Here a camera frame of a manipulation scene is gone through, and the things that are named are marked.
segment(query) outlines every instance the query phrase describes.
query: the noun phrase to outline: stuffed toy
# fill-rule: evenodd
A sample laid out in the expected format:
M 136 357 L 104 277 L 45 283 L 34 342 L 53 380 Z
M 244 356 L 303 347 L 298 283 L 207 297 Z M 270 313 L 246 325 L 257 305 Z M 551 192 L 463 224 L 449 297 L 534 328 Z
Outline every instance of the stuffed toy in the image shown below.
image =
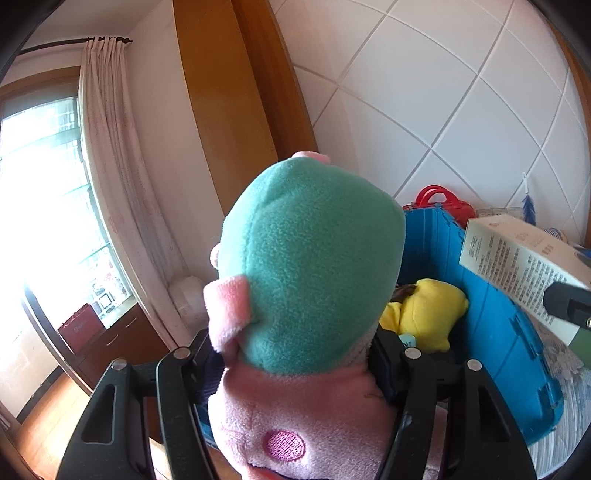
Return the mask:
M 317 153 L 265 170 L 226 217 L 204 290 L 226 365 L 209 419 L 243 479 L 375 476 L 396 409 L 367 353 L 404 235 L 389 195 Z
M 392 300 L 379 324 L 398 335 L 412 335 L 425 353 L 447 352 L 449 332 L 468 310 L 462 290 L 431 278 L 398 288 Z

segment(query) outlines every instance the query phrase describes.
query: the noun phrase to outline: white tiled wall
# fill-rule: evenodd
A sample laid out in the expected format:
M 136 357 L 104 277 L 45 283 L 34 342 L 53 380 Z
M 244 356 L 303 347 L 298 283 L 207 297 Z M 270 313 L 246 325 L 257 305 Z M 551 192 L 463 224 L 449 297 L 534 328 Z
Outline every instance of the white tiled wall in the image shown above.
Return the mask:
M 401 203 L 431 183 L 579 241 L 589 149 L 573 76 L 527 0 L 269 0 L 323 153 Z

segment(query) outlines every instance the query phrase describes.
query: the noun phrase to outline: pink embroidered cheek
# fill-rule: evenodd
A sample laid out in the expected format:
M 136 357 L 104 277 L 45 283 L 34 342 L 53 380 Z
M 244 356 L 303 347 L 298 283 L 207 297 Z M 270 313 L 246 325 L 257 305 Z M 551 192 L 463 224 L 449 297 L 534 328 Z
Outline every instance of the pink embroidered cheek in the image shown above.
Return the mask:
M 306 444 L 295 432 L 274 430 L 267 432 L 263 447 L 268 456 L 280 462 L 294 462 L 306 453 Z

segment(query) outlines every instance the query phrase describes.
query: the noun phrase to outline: white box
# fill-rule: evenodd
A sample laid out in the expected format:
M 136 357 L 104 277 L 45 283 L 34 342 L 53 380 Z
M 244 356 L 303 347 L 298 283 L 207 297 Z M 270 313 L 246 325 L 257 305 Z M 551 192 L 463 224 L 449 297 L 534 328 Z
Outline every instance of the white box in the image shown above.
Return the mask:
M 570 245 L 511 215 L 468 221 L 460 265 L 503 291 L 530 316 L 545 324 L 560 340 L 588 358 L 591 332 L 553 317 L 542 300 L 555 281 L 590 289 L 591 268 Z

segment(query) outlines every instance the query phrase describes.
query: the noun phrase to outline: white curtain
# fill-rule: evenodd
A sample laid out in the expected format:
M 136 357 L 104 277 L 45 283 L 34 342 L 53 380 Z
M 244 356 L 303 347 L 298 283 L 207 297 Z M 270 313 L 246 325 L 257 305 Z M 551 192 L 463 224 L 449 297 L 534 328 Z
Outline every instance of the white curtain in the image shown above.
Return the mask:
M 80 126 L 90 178 L 107 232 L 132 289 L 169 348 L 191 333 L 168 287 L 188 276 L 145 168 L 131 112 L 126 44 L 87 42 L 80 67 Z

